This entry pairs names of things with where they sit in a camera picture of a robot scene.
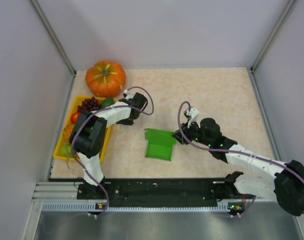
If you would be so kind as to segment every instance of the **red tomato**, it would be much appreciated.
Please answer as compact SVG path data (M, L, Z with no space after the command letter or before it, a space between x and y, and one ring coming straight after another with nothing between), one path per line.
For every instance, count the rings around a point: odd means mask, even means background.
M80 112L75 112L71 116L71 123L76 123L78 116L80 115Z

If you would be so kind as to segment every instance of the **green fruit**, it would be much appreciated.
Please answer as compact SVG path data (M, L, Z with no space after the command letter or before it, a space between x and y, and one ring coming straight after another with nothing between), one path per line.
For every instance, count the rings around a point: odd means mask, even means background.
M69 156L72 155L72 153L71 153L71 145L70 145L70 144L66 144L66 147L65 147L65 145L63 145L63 146L61 146L61 148L60 148L60 155L61 155L62 157L66 157L67 154L68 154Z
M109 97L109 98L106 98L104 99L104 101L101 103L101 108L104 109L106 107L109 107L111 105L113 105L115 102L114 102L114 98L112 97Z

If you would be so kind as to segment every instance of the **pumpkin stem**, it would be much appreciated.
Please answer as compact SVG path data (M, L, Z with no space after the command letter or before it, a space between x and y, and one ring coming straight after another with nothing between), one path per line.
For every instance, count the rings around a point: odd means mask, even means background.
M107 74L108 74L108 71L107 71L106 69L103 69L102 75L103 75L103 76L106 76Z

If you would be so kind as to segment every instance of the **cable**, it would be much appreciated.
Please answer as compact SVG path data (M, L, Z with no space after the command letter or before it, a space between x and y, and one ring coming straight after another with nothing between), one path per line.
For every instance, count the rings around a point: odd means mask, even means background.
M139 111L139 112L141 112L141 113L143 113L143 114L145 114L145 115L152 115L153 113L154 113L154 102L153 102L153 99L152 99L152 96L150 95L150 93L147 91L147 90L145 90L144 88L142 88L142 87L139 87L139 86L133 86L133 87L130 87L129 89L128 89L128 91L129 90L131 90L131 89L141 89L141 90L143 90L143 91L145 91L146 92L146 94L149 96L149 98L150 98L150 100L151 100L151 104L152 104L152 111L151 111L151 113L147 113L147 112L144 112L144 111L142 111L141 109L139 109L139 108L136 108L136 107L134 107L134 106L129 106L129 105L120 105L120 106L114 106L113 108L114 109L117 109L117 108L131 108L131 109L134 109L134 110L136 110L136 111ZM80 164L81 165L81 167L84 169L84 171L85 171L85 173L89 176L89 178L90 179L92 179L102 190L103 190L103 192L104 192L104 194L105 194L105 196L106 196L106 205L105 205L105 207L103 208L103 211L102 211L102 214L107 210L107 207L108 207L108 203L109 203L109 198L108 198L108 194L107 194L107 192L106 192L106 190L105 190L105 188L88 172L88 170L86 169L86 167L84 166L84 164L80 161L80 160L78 160L77 158L76 158L76 156L75 156L75 154L74 154L74 151L73 151L73 149L74 149L74 144L75 144L75 141L76 141L76 139L77 139L77 137L79 136L79 134L80 134L80 132L83 130L83 128L86 126L86 124L88 123L88 121L90 121L90 119L93 117L93 116L95 116L96 114L98 114L98 113L100 113L100 112L103 112L103 111L106 111L106 110L110 110L110 109L112 109L111 107L106 107L106 108L103 108L103 109L100 109L100 110L97 110L97 111L95 111L95 112L93 112L84 122L83 122L83 124L81 125L81 127L79 128L79 130L76 132L76 134L75 134L75 136L74 136L74 138L73 138L73 140L72 140L72 143L71 143L71 149L72 149L72 151L71 151L71 153L72 153L72 157L75 159L75 161L78 163L78 164Z
M243 197L242 205L245 206L245 204L246 204L246 195L242 194L242 197Z
M80 176L77 177L77 178L74 180L74 182L73 182L73 186L74 186L77 190L78 190L78 188L75 186L75 182L76 182L76 180L78 180L78 179L82 180L82 183L85 184L85 183L84 183L85 180L84 180L83 178L81 178Z
M256 200L256 196L253 198L253 200L252 200L251 203L248 205L248 207L247 207L242 213L239 214L239 217L242 217L245 213L248 212L248 210L249 210L250 208L252 208L253 203L255 202L255 200Z
M188 101L184 101L182 102L182 104L180 105L180 108L178 109L178 115L177 115L177 122L178 122L178 128L180 130L180 133L182 134L182 137L190 144L192 145L193 147L196 147L197 149L201 149L201 150L206 150L206 151L211 151L211 152L222 152L222 153L234 153L234 154L241 154L241 155L245 155L245 156L248 156L248 157L251 157L252 155L249 154L249 153L246 153L246 152L243 152L243 151L236 151L236 150L228 150L228 149L217 149L217 148L206 148L206 147L201 147L201 146L198 146L194 143L192 143L184 134L183 130L182 130L182 126L181 126L181 120L180 120L180 115L181 115L181 111L182 111L182 108L183 108L183 105L184 104L187 104L188 105L188 108L189 110L191 109L191 104L188 102ZM256 156L256 159L258 160L261 160L261 161L264 161L266 163L269 163L269 164L274 164L276 166L279 166L283 169L285 169L286 171L290 172L291 174L293 174L295 177L298 178L299 181L302 182L302 184L304 185L304 179L299 176L296 172L294 172L293 170L291 170L290 168L278 163L278 162L275 162L275 161L272 161L272 160L269 160L267 158L264 158L264 157L261 157L261 156ZM252 200L252 202L250 203L250 205L248 206L251 207L252 206L252 203L255 201L256 198L254 198Z
M152 111L150 112L150 113L148 113L148 112L144 112L143 110L141 110L141 109L139 109L139 108L136 108L136 107L134 107L134 106L128 106L128 105L120 105L120 106L114 106L113 108L114 109L117 109L117 108L131 108L131 109L134 109L134 110L136 110L136 111L139 111L140 113L142 113L142 114L145 114L145 115L152 115L153 113L154 113L154 102L153 102L153 99L152 99L152 96L150 95L150 93L147 91L147 90L145 90L144 88L142 88L142 87L139 87L139 86L133 86L133 87L130 87L129 89L128 89L128 91L129 90L131 90L131 89L141 89L141 90L143 90L144 92L146 92L146 94L149 96L149 98L150 98L150 100L151 100L151 104L152 104ZM98 114L98 113L100 113L100 112L103 112L103 111L106 111L106 110L110 110L110 109L112 109L112 107L106 107L106 108L103 108L103 109L100 109L100 110L97 110L97 111L95 111L95 112L93 112L84 122L83 122L83 124L81 125L81 127L79 128L79 130L76 132L76 134L75 134L75 136L74 136L74 138L73 138L73 141L72 141L72 143L71 143L71 155L72 155L72 157L75 159L75 161L78 163L78 164L80 164L81 165L81 167L84 169L84 171L86 172L86 174L89 176L89 178L90 179L92 179L102 190L103 190L103 192L104 192L104 194L105 194L105 197L106 197L106 205L105 205L105 207L103 208L103 211L98 215L99 217L100 216L102 216L105 212L106 212L106 210L107 210L107 208L108 208L108 204L109 204L109 197L108 197L108 194L107 194L107 191L106 191L106 189L87 171L87 169L86 169L86 167L84 166L84 164L79 160L79 159L77 159L77 157L75 156L75 154L74 154L74 144L75 144L75 140L77 139L77 137L79 136L79 134L80 134L80 132L82 131L82 129L85 127L85 125L88 123L88 121L93 117L93 116L95 116L96 114ZM51 231L46 231L45 229L44 229L44 226L42 226L42 228L43 228L43 231L45 232L45 234L47 234L47 235L49 235L49 234L52 234L53 232L55 232L58 228L60 228L63 224L65 224L66 222L68 222L69 220L71 220L72 218L74 218L74 217L76 217L76 216L80 216L80 215L87 215L88 213L84 213L84 212L82 212L82 213L78 213L78 214L75 214L75 215L73 215L73 216L71 216L71 217L68 217L67 219L65 219L65 220L63 220L63 221L61 221L60 223L59 223L59 225L57 226L57 227L55 227L54 229L52 229Z
M65 150L66 150L66 157L67 157L67 159L66 159L66 165L67 165L68 169L71 169L70 166L69 166L69 164L68 164L69 159L70 159L70 154L68 154L68 149L67 149L67 146L66 146L65 143L64 143L64 147L65 147Z

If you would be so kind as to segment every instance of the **grapes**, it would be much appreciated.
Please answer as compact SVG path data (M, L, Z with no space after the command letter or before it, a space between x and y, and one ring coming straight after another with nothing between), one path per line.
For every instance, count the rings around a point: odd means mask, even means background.
M95 97L84 99L81 105L77 106L77 112L81 112L83 110L97 111L100 109L100 103Z

